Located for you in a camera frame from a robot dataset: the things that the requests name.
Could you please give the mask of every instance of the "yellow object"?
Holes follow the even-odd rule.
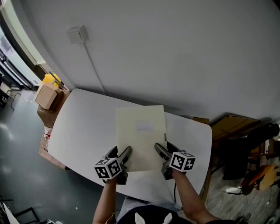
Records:
[[[54,76],[61,82],[60,78],[58,78],[58,76],[56,74],[54,74]],[[52,77],[51,74],[46,74],[41,85],[39,86],[38,90],[37,90],[37,93],[36,93],[36,96],[38,95],[38,93],[40,92],[40,89],[42,88],[42,85],[44,83],[50,83],[50,84],[53,84],[54,86],[56,87],[59,87],[57,83],[55,83],[55,78]]]

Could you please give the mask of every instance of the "cable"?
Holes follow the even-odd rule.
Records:
[[[105,90],[105,88],[104,88],[104,86],[103,86],[103,84],[102,84],[102,82],[101,82],[101,79],[100,79],[100,77],[98,76],[98,73],[97,73],[96,68],[95,68],[95,65],[93,64],[93,61],[92,61],[92,59],[91,59],[91,55],[90,55],[89,52],[88,52],[88,48],[87,48],[86,44],[83,43],[83,46],[84,46],[84,50],[86,51],[87,58],[89,59],[89,61],[90,61],[90,63],[91,63],[91,66],[92,66],[92,69],[94,70],[94,73],[95,73],[95,75],[96,75],[96,77],[97,77],[97,79],[98,79],[99,86],[100,86],[101,90],[105,93],[105,95],[108,96],[108,94],[107,94],[107,92],[106,92],[106,90]]]
[[[176,183],[175,183],[175,185],[174,185],[174,202],[177,203],[177,202],[176,202]]]

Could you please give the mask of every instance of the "wall outlet box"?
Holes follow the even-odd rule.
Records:
[[[75,26],[66,31],[71,44],[82,44],[88,39],[87,31],[84,26]]]

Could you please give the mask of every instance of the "white cable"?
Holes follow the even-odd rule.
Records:
[[[103,86],[103,84],[102,84],[102,82],[101,82],[101,80],[100,80],[100,77],[98,76],[98,73],[97,73],[97,71],[96,71],[95,65],[93,64],[93,61],[92,61],[92,59],[91,59],[91,55],[90,55],[89,52],[88,52],[88,48],[87,48],[87,46],[86,46],[86,43],[83,43],[83,46],[84,46],[84,50],[86,51],[87,57],[88,57],[88,59],[89,59],[89,61],[90,61],[90,63],[91,63],[92,69],[94,70],[94,73],[95,73],[95,75],[96,75],[96,77],[97,77],[97,79],[98,79],[99,86],[100,86],[101,90],[105,93],[105,95],[108,96],[108,94],[107,94],[107,92],[106,92],[106,90],[105,90],[105,88],[104,88],[104,86]]]

